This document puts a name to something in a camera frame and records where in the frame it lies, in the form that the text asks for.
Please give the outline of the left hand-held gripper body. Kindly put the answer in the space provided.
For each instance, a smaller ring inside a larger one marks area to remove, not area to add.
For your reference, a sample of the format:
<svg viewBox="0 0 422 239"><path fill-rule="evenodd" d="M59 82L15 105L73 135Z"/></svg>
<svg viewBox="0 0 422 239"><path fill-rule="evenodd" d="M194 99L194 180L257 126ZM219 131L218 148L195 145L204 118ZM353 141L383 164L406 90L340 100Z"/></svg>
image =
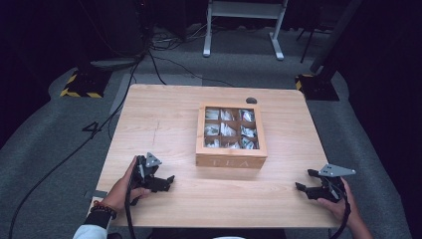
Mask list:
<svg viewBox="0 0 422 239"><path fill-rule="evenodd" d="M150 189L153 184L161 184L160 179L155 177L155 172L161 163L162 161L150 152L147 155L138 155L131 180L131 188Z"/></svg>

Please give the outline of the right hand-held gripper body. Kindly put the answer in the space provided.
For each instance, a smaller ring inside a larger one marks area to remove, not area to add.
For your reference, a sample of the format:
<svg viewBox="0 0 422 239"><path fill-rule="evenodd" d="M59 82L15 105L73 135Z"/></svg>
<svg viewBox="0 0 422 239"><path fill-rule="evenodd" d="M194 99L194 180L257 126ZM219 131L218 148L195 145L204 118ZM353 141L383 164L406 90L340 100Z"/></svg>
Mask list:
<svg viewBox="0 0 422 239"><path fill-rule="evenodd" d="M356 174L354 169L330 163L318 171L321 175L321 187L314 190L315 199L324 198L331 202L338 202L345 194L341 178L346 175Z"/></svg>

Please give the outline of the wooden tea box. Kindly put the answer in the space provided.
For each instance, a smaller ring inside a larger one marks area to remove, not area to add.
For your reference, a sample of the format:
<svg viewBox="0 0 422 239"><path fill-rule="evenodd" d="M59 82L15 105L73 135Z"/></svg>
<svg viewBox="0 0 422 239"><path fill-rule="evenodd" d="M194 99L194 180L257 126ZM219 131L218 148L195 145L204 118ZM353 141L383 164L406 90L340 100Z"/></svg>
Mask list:
<svg viewBox="0 0 422 239"><path fill-rule="evenodd" d="M255 112L259 149L212 148L204 146L204 120L206 108L253 109ZM203 103L199 108L196 165L206 167L261 168L268 157L261 109L258 105Z"/></svg>

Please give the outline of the person's right hand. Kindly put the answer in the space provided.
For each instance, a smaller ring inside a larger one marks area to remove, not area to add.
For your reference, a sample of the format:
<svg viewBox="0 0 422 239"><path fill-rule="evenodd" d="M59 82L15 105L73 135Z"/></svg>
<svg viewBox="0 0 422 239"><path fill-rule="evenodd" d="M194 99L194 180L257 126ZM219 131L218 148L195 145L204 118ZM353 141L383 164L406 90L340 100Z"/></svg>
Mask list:
<svg viewBox="0 0 422 239"><path fill-rule="evenodd" d="M362 221L362 219L359 215L357 205L354 201L354 196L351 193L351 190L350 190L350 187L349 187L347 181L343 178L342 182L344 184L345 192L346 192L346 195L347 195L347 201L348 201L349 206L350 206L350 214L348 216L346 225L348 227L352 227L352 226L355 226L358 223L360 223ZM330 211L336 219L338 219L339 221L342 221L343 215L344 215L344 212L345 212L345 207L346 207L344 199L341 199L340 201L334 203L334 202L331 202L327 199L319 198L317 200L317 202L323 208Z"/></svg>

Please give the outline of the person's left hand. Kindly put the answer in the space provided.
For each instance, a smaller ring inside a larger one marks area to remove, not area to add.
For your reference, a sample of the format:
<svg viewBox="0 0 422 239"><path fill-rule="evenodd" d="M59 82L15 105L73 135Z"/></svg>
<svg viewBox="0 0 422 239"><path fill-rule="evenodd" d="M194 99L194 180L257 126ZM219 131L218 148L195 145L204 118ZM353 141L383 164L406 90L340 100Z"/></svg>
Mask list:
<svg viewBox="0 0 422 239"><path fill-rule="evenodd" d="M102 204L110 207L116 212L120 212L124 209L124 203L126 198L126 193L129 184L131 183L132 171L136 164L136 157L133 158L131 164L126 170L122 178L120 178L114 186L111 188L107 196L102 200ZM151 192L150 189L145 189L142 187L134 188L129 192L129 199L132 200L137 197L145 197Z"/></svg>

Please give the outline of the grey tape strip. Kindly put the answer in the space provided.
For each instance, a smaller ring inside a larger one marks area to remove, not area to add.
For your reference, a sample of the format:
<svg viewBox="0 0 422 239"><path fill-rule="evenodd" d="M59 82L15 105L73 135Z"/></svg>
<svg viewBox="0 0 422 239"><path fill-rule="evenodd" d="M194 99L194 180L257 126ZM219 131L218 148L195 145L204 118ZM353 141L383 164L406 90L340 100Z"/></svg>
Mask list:
<svg viewBox="0 0 422 239"><path fill-rule="evenodd" d="M100 190L86 191L84 194L85 199L93 199L94 197L105 198L106 196L107 196L107 192L100 191Z"/></svg>

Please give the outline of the group of white tea packets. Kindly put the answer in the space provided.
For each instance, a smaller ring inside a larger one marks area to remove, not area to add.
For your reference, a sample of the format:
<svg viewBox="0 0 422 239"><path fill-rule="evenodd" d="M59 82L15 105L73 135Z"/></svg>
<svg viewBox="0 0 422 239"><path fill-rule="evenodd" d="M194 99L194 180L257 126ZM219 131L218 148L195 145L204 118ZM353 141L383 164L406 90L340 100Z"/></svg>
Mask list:
<svg viewBox="0 0 422 239"><path fill-rule="evenodd" d="M205 147L260 148L253 109L206 108L203 132Z"/></svg>

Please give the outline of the black stand with striped base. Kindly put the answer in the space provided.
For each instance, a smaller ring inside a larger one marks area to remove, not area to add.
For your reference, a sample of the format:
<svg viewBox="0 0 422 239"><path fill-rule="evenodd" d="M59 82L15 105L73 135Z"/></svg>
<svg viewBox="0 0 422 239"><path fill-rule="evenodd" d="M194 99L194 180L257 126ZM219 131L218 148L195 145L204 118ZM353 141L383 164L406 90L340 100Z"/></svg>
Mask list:
<svg viewBox="0 0 422 239"><path fill-rule="evenodd" d="M329 0L321 0L316 16L308 23L307 29L330 30L330 34L311 66L313 74L295 78L297 90L304 94L307 101L339 100L331 79L341 62L348 25L361 2L350 0L347 6L341 7Z"/></svg>
<svg viewBox="0 0 422 239"><path fill-rule="evenodd" d="M71 56L76 64L76 69L69 77L60 96L102 98L105 95L111 72L93 66L83 51L72 51Z"/></svg>

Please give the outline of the grey stand base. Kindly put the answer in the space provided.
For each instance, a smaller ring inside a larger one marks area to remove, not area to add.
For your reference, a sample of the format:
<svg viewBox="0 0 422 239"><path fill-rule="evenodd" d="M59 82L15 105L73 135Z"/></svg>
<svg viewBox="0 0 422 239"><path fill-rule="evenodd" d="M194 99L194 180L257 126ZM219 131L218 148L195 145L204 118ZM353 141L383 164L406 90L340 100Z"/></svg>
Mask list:
<svg viewBox="0 0 422 239"><path fill-rule="evenodd" d="M99 68L105 71L117 71L121 69L130 68L138 62L139 62L139 59L117 58L117 59L92 61L92 65L96 68Z"/></svg>

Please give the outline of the black tripod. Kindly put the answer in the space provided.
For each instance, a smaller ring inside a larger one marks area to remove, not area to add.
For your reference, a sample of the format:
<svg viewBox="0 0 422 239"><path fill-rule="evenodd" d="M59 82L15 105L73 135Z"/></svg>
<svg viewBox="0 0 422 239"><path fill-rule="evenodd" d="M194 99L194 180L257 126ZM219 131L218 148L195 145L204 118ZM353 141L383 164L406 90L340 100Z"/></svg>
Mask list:
<svg viewBox="0 0 422 239"><path fill-rule="evenodd" d="M316 29L302 29L299 35L297 36L296 41L298 42L305 34L308 34L308 37L306 39L306 43L304 46L304 50L301 55L300 63L302 63L305 60L310 48L318 47L318 43L314 42L314 36L316 33L317 33Z"/></svg>

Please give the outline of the black equipment tower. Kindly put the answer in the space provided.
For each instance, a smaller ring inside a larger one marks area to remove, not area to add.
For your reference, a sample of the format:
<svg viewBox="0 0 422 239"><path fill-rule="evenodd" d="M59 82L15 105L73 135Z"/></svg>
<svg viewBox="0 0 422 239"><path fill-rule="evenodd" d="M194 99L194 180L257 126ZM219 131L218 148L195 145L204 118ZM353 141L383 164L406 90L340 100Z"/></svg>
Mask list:
<svg viewBox="0 0 422 239"><path fill-rule="evenodd" d="M187 37L185 0L132 0L140 29L151 33L153 27L167 30L179 40Z"/></svg>

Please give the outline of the white metal desk frame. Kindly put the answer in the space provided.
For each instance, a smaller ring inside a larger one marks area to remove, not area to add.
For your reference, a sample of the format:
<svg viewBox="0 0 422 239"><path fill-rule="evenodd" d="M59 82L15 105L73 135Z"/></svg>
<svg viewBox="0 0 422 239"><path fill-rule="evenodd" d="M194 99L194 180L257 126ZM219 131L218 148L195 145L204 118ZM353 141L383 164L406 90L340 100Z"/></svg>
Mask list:
<svg viewBox="0 0 422 239"><path fill-rule="evenodd" d="M212 19L214 17L234 17L276 20L274 31L269 33L276 59L282 61L285 56L282 51L279 34L289 0L281 3L249 3L222 0L208 0L206 12L206 35L202 55L207 58L211 55Z"/></svg>

